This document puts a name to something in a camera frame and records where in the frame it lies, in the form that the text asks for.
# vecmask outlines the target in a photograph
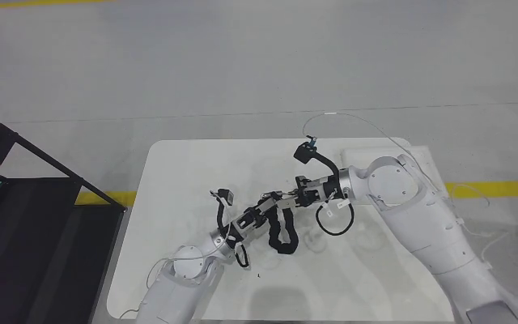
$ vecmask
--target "yellow floor line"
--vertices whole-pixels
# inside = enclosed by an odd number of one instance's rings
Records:
[[[33,0],[19,2],[0,2],[0,8],[20,8],[23,6],[52,6],[52,5],[70,5],[88,2],[109,2],[113,0]]]
[[[452,190],[460,183],[447,182],[446,189],[452,194]],[[518,181],[480,181],[480,182],[462,182],[480,191],[488,198],[498,197],[518,197]],[[109,191],[106,194],[117,200],[126,207],[132,207],[135,203],[137,191]],[[469,188],[459,186],[455,189],[455,198],[479,198],[480,194]],[[106,202],[91,192],[82,192],[79,194],[76,205],[100,205]]]

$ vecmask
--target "black cable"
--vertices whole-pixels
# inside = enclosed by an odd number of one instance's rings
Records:
[[[325,165],[326,167],[331,169],[331,171],[333,172],[334,178],[335,178],[334,187],[335,187],[336,191],[338,192],[338,197],[346,199],[347,196],[344,195],[344,193],[342,192],[342,190],[340,188],[340,171],[338,170],[338,167],[336,166],[336,164],[333,163],[332,160],[328,159],[327,157],[325,157],[322,154],[317,153],[317,152],[314,153],[313,158],[315,160],[319,161],[320,163],[322,163],[323,165]]]
[[[241,245],[241,250],[243,251],[244,262],[241,262],[240,256],[237,253],[237,251],[234,253],[234,255],[236,256],[236,261],[242,268],[248,268],[250,266],[250,263],[248,262],[248,254],[246,253],[244,245]]]
[[[221,232],[225,228],[223,226],[223,212],[225,210],[225,206],[221,201],[219,201],[219,198],[217,198],[219,206],[218,206],[218,214],[216,215],[216,222],[218,223],[218,230]]]
[[[268,231],[270,238],[268,244],[279,254],[293,254],[299,246],[299,236],[295,230],[293,212],[290,208],[285,208],[282,210],[282,215],[284,216],[284,229],[288,232],[290,243],[282,243],[278,239],[281,233],[281,223],[278,221],[277,208],[272,208],[265,213],[265,216],[268,218],[268,223],[270,223],[270,230]]]
[[[329,234],[332,237],[339,237],[340,235],[345,234],[347,231],[349,231],[349,228],[351,226],[353,226],[353,223],[355,222],[355,209],[353,208],[353,205],[351,203],[349,204],[350,222],[347,225],[347,227],[343,231],[341,231],[341,232],[330,232],[327,228],[325,228],[322,225],[320,217],[319,217],[319,213],[322,210],[322,207],[323,207],[323,205],[318,207],[318,209],[316,210],[315,218],[316,218],[316,222],[318,223],[318,226],[320,226],[322,228],[322,231],[324,231],[326,234]]]

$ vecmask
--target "black panel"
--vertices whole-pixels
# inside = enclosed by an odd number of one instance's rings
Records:
[[[122,215],[120,208],[113,206],[75,209],[72,219],[79,223],[70,252],[59,256],[65,263],[62,277],[43,323],[88,323]]]
[[[27,319],[80,185],[69,178],[9,180],[0,192],[0,322]]]
[[[89,323],[122,219],[69,178],[2,179],[0,323]]]

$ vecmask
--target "white cable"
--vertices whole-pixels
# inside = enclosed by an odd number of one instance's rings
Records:
[[[161,258],[159,261],[155,262],[155,264],[151,267],[151,269],[149,270],[149,272],[147,273],[147,277],[146,277],[146,287],[147,289],[149,289],[149,276],[151,275],[151,272],[153,271],[153,269],[155,269],[155,266],[157,264],[159,264],[160,262],[162,261],[167,261],[169,258]]]
[[[138,309],[128,309],[128,310],[126,310],[124,313],[122,313],[122,315],[121,315],[121,316],[119,316],[119,319],[122,319],[122,317],[123,317],[124,315],[126,315],[127,313],[132,313],[132,312],[134,312],[134,313],[138,313]]]
[[[419,168],[419,171],[421,171],[422,174],[424,174],[424,176],[428,179],[428,181],[437,189],[439,188],[437,185],[435,185],[435,183],[432,181],[432,179],[422,170],[421,168],[421,165],[419,164],[418,160],[415,158],[415,156],[409,151],[407,150],[406,148],[404,148],[402,145],[400,145],[398,142],[396,142],[393,138],[391,138],[390,136],[388,136],[380,127],[374,125],[372,122],[368,121],[367,119],[363,119],[361,117],[358,117],[358,116],[355,116],[351,113],[342,113],[342,112],[339,112],[339,113],[336,113],[336,112],[332,112],[332,113],[320,113],[316,116],[313,116],[311,118],[309,118],[305,123],[304,123],[304,126],[302,126],[302,135],[304,137],[308,136],[308,134],[306,133],[306,126],[308,125],[308,123],[310,121],[312,121],[313,119],[315,118],[318,118],[320,116],[332,116],[332,115],[346,115],[346,116],[349,116],[349,117],[354,117],[356,119],[359,119],[360,121],[363,121],[363,122],[366,122],[367,124],[369,124],[370,126],[376,128],[384,137],[386,137],[387,139],[389,139],[392,143],[396,144],[396,146],[398,146],[400,149],[403,150],[404,153],[408,154],[412,159],[414,159],[414,162],[416,163],[416,165],[418,166]]]
[[[482,252],[480,253],[480,259],[486,263],[486,258],[485,258],[485,255],[486,255],[486,251],[487,249],[489,249],[493,244],[495,244],[496,242],[502,240],[504,237],[506,237],[507,235],[509,234],[509,232],[504,232],[502,235],[500,235],[499,237],[495,238],[493,241],[489,242],[486,247],[482,250]]]
[[[481,198],[484,198],[484,200],[486,200],[486,203],[487,203],[487,206],[486,208],[489,208],[491,206],[491,201],[488,199],[487,196],[484,195],[483,192],[481,192],[480,190],[478,190],[477,188],[473,188],[471,185],[466,185],[464,183],[458,183],[456,185],[453,186],[452,188],[452,193],[450,195],[450,202],[452,202],[452,206],[453,206],[453,214],[455,214],[455,217],[459,218],[459,215],[457,214],[456,212],[456,205],[455,205],[455,192],[458,188],[460,187],[463,187],[463,188],[468,188],[474,192],[476,192],[477,194],[480,195]],[[471,232],[464,223],[462,223],[462,228],[468,232],[469,234],[473,235],[474,237],[485,237],[485,238],[488,238],[488,237],[492,237],[496,234],[496,232],[490,232],[490,233],[477,233],[477,232]]]

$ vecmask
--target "black metal stand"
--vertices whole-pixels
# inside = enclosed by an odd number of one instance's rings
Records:
[[[9,151],[13,147],[15,143],[18,143],[20,146],[24,147],[28,151],[30,151],[35,156],[39,157],[43,161],[47,162],[48,164],[52,165],[54,168],[58,169],[59,171],[66,174],[68,177],[74,179],[76,182],[80,183],[82,186],[93,192],[94,194],[97,194],[99,197],[104,199],[107,203],[113,205],[113,206],[119,206],[122,211],[126,211],[127,208],[122,206],[120,203],[116,202],[112,198],[110,198],[107,194],[96,188],[93,184],[90,182],[84,180],[82,177],[80,177],[77,173],[74,173],[72,170],[67,168],[65,165],[59,163],[56,159],[54,159],[52,156],[48,155],[44,151],[42,151],[40,148],[38,148],[36,145],[32,144],[31,142],[24,139],[22,136],[20,136],[18,133],[10,129],[9,127],[3,125],[0,123],[0,165],[2,165],[3,161],[6,159],[7,155],[9,154]]]
[[[0,165],[15,143],[67,177],[0,175],[0,323],[91,324],[127,208],[1,123]]]

